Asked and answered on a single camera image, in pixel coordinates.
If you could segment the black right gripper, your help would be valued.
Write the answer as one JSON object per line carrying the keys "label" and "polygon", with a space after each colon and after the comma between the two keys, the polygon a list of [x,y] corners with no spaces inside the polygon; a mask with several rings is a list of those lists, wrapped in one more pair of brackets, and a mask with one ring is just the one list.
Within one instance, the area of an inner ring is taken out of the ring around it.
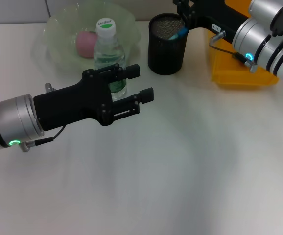
{"label": "black right gripper", "polygon": [[195,0],[192,7],[189,0],[173,0],[173,4],[177,6],[177,13],[189,30],[205,28],[216,33],[212,26],[218,26],[220,31],[225,31],[224,40],[230,44],[237,30],[248,19],[223,0]]}

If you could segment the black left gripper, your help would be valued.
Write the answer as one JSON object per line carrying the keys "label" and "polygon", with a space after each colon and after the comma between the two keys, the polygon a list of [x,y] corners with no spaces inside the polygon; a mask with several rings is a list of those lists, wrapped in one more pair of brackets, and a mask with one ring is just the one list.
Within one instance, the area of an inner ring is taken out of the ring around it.
{"label": "black left gripper", "polygon": [[122,68],[114,64],[83,72],[82,79],[69,87],[35,96],[37,119],[44,131],[49,131],[84,119],[94,119],[108,126],[123,118],[140,113],[140,104],[154,101],[153,88],[121,100],[112,101],[107,81],[140,77],[138,64]]}

